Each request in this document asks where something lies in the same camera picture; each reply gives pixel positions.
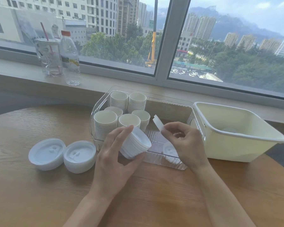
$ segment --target transparent plastic tray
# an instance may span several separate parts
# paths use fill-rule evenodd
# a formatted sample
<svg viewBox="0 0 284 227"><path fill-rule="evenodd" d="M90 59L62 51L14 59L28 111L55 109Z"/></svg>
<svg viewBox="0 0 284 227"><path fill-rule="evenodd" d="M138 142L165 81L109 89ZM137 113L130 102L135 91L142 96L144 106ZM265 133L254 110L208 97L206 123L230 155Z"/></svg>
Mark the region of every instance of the transparent plastic tray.
<svg viewBox="0 0 284 227"><path fill-rule="evenodd" d="M164 124L167 122L180 121L189 124L201 131L198 120L196 120L195 117L193 109L194 104L189 101L174 99L148 92L113 86L101 97L101 99L95 104L93 108L90 120L90 133L91 136L94 138L97 151L100 151L104 140L100 140L96 136L94 128L94 114L110 106L109 97L110 94L114 91L122 91L128 95L134 92L138 92L144 94L147 97L145 111L147 111L151 115L151 119L146 128L145 134L150 139L152 147L146 152L143 161L152 164L168 166L179 170L185 170L187 167L182 162L180 162L179 164L173 164L166 160L166 157L170 157L171 159L173 158L175 160L179 158L175 156L165 155L162 153L163 145L167 142L167 139L165 139L161 135L159 129L157 129L152 119L154 118L154 115L157 115Z"/></svg>

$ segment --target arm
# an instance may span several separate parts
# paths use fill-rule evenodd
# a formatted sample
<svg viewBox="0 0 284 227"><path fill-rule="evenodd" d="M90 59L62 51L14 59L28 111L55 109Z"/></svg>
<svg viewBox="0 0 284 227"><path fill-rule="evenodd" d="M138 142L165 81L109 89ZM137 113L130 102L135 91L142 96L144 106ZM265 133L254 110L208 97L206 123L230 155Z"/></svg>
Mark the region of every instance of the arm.
<svg viewBox="0 0 284 227"><path fill-rule="evenodd" d="M106 137L97 156L93 184L63 227L96 227L115 195L141 163L144 153L127 165L118 163L119 150L133 126L119 127Z"/></svg>
<svg viewBox="0 0 284 227"><path fill-rule="evenodd" d="M227 185L210 165L200 132L181 122L166 124L162 135L197 176L213 227L255 227Z"/></svg>

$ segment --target person's right hand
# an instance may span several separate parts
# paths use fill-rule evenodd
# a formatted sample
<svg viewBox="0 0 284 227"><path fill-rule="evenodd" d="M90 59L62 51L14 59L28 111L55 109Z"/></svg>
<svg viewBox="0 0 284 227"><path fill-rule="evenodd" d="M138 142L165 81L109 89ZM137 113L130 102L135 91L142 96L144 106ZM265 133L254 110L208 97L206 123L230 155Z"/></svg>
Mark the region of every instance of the person's right hand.
<svg viewBox="0 0 284 227"><path fill-rule="evenodd" d="M162 135L173 144L180 160L192 171L209 164L199 130L181 122L167 123L164 128Z"/></svg>

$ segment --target red bottle cap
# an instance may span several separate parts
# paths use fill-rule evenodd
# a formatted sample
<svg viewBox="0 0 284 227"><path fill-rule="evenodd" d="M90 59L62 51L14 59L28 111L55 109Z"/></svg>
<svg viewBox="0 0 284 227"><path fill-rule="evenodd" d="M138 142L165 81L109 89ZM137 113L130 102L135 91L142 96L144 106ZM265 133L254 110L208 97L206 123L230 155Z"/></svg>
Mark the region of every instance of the red bottle cap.
<svg viewBox="0 0 284 227"><path fill-rule="evenodd" d="M63 31L63 30L61 30L61 34L62 34L63 36L68 36L68 37L71 36L71 32L70 32L70 31Z"/></svg>

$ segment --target finger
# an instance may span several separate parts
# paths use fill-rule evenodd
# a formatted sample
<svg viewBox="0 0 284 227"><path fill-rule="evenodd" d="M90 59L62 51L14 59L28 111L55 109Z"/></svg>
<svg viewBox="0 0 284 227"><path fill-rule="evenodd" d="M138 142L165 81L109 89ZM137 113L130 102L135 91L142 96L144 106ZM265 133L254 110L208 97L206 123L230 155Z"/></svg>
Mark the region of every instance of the finger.
<svg viewBox="0 0 284 227"><path fill-rule="evenodd" d="M114 143L111 145L110 152L113 154L117 154L121 149L123 142L127 138L127 136L133 131L133 125L125 127L124 130L116 137Z"/></svg>
<svg viewBox="0 0 284 227"><path fill-rule="evenodd" d="M180 130L181 132L187 134L192 127L182 122L169 122L164 125L164 128L169 131Z"/></svg>
<svg viewBox="0 0 284 227"><path fill-rule="evenodd" d="M106 139L104 140L104 144L101 148L101 150L108 150L113 142L115 141L115 138L124 130L124 127L118 127L114 129L112 132L110 132L107 136Z"/></svg>
<svg viewBox="0 0 284 227"><path fill-rule="evenodd" d="M176 138L184 138L184 137L185 137L185 134L184 134L183 132L174 133L174 137L176 137Z"/></svg>
<svg viewBox="0 0 284 227"><path fill-rule="evenodd" d="M145 152L138 154L134 160L132 160L129 164L124 166L128 172L128 176L130 177L138 168L138 166L141 164L143 158L145 156Z"/></svg>
<svg viewBox="0 0 284 227"><path fill-rule="evenodd" d="M178 140L176 137L174 137L174 135L168 131L168 130L162 130L161 134L168 140L170 141L173 145L176 143L176 141Z"/></svg>

